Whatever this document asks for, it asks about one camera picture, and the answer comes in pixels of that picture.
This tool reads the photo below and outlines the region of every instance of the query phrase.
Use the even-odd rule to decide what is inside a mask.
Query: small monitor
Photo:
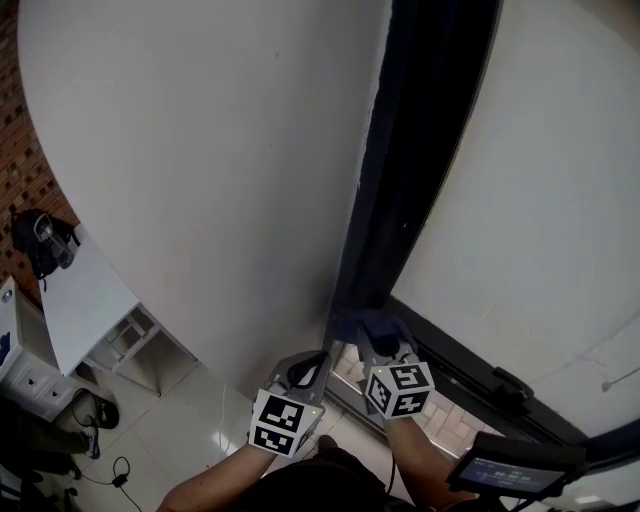
[[[475,457],[462,470],[459,477],[478,484],[505,490],[539,493],[557,482],[566,473],[525,466],[515,466]]]
[[[584,449],[478,433],[447,482],[454,490],[534,498],[559,495],[584,466]]]

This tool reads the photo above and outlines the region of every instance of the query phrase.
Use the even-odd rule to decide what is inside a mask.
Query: black backpack
[[[11,238],[13,240],[13,246],[16,250],[29,256],[31,261],[31,268],[38,280],[44,279],[51,274],[56,268],[58,268],[58,262],[53,257],[51,250],[51,241],[45,240],[41,242],[38,240],[33,227],[36,221],[44,215],[42,210],[33,209],[25,210],[21,213],[13,213],[11,216]],[[65,243],[68,243],[71,238],[80,246],[80,242],[76,238],[73,232],[71,224],[56,219],[49,215],[53,230],[60,235],[60,238]],[[47,282],[44,282],[44,290],[47,291]]]

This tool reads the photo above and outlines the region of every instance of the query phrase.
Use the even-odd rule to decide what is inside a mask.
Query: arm
[[[215,512],[255,484],[276,456],[245,445],[211,469],[173,489],[158,512]]]
[[[417,507],[441,512],[454,503],[475,498],[468,492],[449,491],[445,480],[453,463],[433,446],[412,418],[384,420],[384,428],[402,481]]]

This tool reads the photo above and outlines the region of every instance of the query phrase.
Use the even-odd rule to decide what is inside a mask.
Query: black door frame
[[[491,365],[391,296],[472,111],[500,4],[394,0],[332,309],[395,314],[412,331],[440,392],[507,435],[584,446],[591,472],[604,471],[640,458],[640,419],[588,438],[535,398],[527,414],[507,411]]]

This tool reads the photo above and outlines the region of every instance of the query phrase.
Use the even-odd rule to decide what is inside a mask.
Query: tile floor
[[[362,368],[356,346],[346,345],[334,371],[357,388],[357,382],[364,380]],[[437,391],[430,393],[427,405],[415,420],[435,444],[456,456],[471,446],[480,430],[502,435]]]
[[[149,384],[157,379],[162,397],[149,395],[113,376],[99,375],[99,384],[112,392],[119,406],[121,421],[112,431],[100,431],[100,459],[92,461],[78,456],[76,463],[87,477],[109,482],[113,479],[114,461],[126,456],[131,475],[124,489],[143,512],[154,512],[173,486],[216,464],[227,448],[231,454],[246,442],[251,402],[231,387],[225,391],[220,379],[168,340],[150,343],[123,373]],[[224,423],[219,430],[223,391]],[[343,410],[330,403],[324,405],[327,411],[316,432],[294,461],[313,456],[318,437],[328,433],[340,446],[359,457],[378,478],[388,482],[391,473],[388,447]],[[64,411],[56,421],[67,430],[78,430],[69,411]],[[270,471],[289,462],[278,457]],[[74,504],[79,511],[135,512],[135,507],[119,490],[85,479],[71,481],[51,476],[41,489],[47,495],[61,495],[68,485],[78,491]],[[399,475],[396,475],[393,494],[409,498]]]

